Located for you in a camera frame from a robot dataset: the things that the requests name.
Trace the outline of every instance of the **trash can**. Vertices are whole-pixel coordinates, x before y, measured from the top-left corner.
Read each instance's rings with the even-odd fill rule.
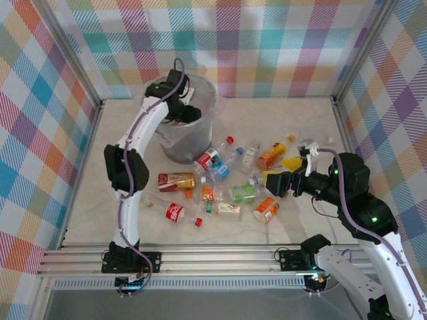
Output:
[[[163,152],[178,163],[192,163],[209,148],[216,102],[216,88],[209,79],[191,71],[185,74],[194,88],[189,104],[201,110],[200,119],[192,123],[161,123],[155,131]],[[165,81],[166,77],[162,75],[153,82]]]

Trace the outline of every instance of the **plaid fabric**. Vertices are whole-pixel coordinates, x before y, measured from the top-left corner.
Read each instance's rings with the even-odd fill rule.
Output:
[[[22,319],[95,108],[30,0],[0,7],[0,319]]]
[[[329,96],[381,1],[50,2],[99,94],[127,99],[175,56],[225,97]]]
[[[427,289],[427,1],[399,1],[342,112]]]

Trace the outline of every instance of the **beverage can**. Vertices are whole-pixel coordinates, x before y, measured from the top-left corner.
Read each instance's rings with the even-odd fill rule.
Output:
[[[263,171],[268,170],[285,152],[286,147],[283,143],[275,143],[269,151],[258,158],[258,167]]]
[[[157,185],[160,192],[194,189],[194,174],[159,173]]]

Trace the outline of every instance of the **marble surface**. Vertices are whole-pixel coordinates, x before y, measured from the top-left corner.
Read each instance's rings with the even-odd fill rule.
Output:
[[[213,141],[232,135],[235,146],[246,148],[253,138],[258,138],[261,150],[290,133],[306,138],[314,133],[334,138],[333,147],[342,152],[343,146],[329,99],[225,99],[218,97],[218,113],[213,123]],[[95,141],[87,162],[83,179],[77,192],[65,243],[108,243],[113,239],[117,223],[117,203],[111,183],[107,179],[103,150],[115,144],[130,126],[139,111],[132,100],[109,100],[101,117]],[[296,156],[296,147],[286,157]],[[144,243],[300,243],[321,233],[332,243],[355,243],[338,219],[320,216],[314,212],[310,197],[291,196],[281,199],[278,214],[266,225],[252,214],[253,207],[245,206],[241,221],[214,215],[196,214],[197,203],[185,199],[183,192],[160,193],[157,174],[188,172],[190,165],[180,165],[169,160],[154,137],[149,142],[144,161],[150,170],[150,180],[145,188],[149,194],[173,201],[186,207],[189,217],[175,224],[162,212],[147,210],[143,201],[139,206],[139,236]],[[325,173],[332,156],[319,156],[318,171]],[[224,181],[225,186],[243,185],[250,175],[233,171]],[[256,199],[254,205],[262,202]],[[336,208],[321,201],[315,203],[323,213],[336,216]],[[203,225],[193,225],[195,216]]]

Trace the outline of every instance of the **clear plastic bottle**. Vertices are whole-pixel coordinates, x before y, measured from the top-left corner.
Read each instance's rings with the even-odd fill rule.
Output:
[[[200,213],[213,213],[222,217],[235,218],[242,220],[243,207],[241,205],[234,205],[225,202],[205,202],[201,201],[199,204]]]
[[[185,196],[188,199],[193,199],[195,202],[199,201],[225,201],[227,193],[220,186],[202,187],[196,190],[187,190]]]
[[[210,166],[220,161],[227,147],[233,144],[233,142],[233,137],[227,137],[225,141],[222,141],[215,147],[210,147],[208,150],[203,152],[203,154],[198,157],[197,160],[195,160],[193,163],[194,173],[198,176],[204,175]]]
[[[166,219],[169,219],[174,223],[180,223],[185,217],[185,208],[182,205],[164,201],[154,197],[153,195],[146,195],[144,197],[143,203],[150,210],[165,214]],[[202,222],[202,219],[197,218],[194,221],[194,225],[200,227]]]
[[[242,185],[228,189],[228,196],[232,203],[252,203],[255,198],[266,194],[263,185]]]
[[[268,197],[255,209],[255,218],[267,223],[277,213],[279,208],[279,203],[275,202],[273,198]]]
[[[269,171],[287,171],[283,165],[277,165],[269,169]],[[248,179],[250,185],[264,185],[264,180],[262,179],[263,171],[255,173],[252,177]]]
[[[254,162],[256,160],[256,156],[260,150],[261,143],[254,139],[252,140],[249,147],[246,149],[245,155],[242,159],[242,166],[241,169],[243,172],[249,172],[252,168],[252,165],[254,165]]]
[[[256,166],[262,171],[267,171],[288,151],[290,144],[295,142],[295,140],[295,136],[290,135],[284,142],[275,143],[269,151],[264,152],[261,157],[258,157]]]
[[[240,157],[245,151],[238,147],[235,151],[227,154],[223,161],[213,165],[207,170],[206,177],[209,177],[214,184],[224,180],[240,161]]]

